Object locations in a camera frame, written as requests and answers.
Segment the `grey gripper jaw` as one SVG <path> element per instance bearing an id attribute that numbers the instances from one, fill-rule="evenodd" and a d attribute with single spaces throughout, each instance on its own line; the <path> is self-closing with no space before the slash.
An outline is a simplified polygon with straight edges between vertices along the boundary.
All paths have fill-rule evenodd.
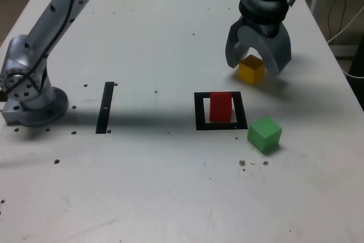
<path id="1" fill-rule="evenodd" d="M 225 57 L 229 67 L 235 68 L 246 56 L 248 48 L 238 39 L 238 30 L 244 24 L 243 19 L 237 20 L 230 27 L 225 46 Z"/>
<path id="2" fill-rule="evenodd" d="M 249 26 L 240 27 L 237 44 L 238 63 L 246 57 L 250 48 L 260 54 L 267 72 L 273 76 L 280 74 L 291 60 L 291 41 L 282 23 L 278 33 L 272 38 L 266 38 Z"/>

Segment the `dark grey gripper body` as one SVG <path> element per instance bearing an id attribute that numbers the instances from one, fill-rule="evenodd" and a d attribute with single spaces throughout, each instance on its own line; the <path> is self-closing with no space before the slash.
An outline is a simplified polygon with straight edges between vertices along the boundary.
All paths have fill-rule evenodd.
<path id="1" fill-rule="evenodd" d="M 242 17 L 243 35 L 249 39 L 263 37 L 273 39 L 285 35 L 285 26 L 282 22 L 265 17 Z"/>

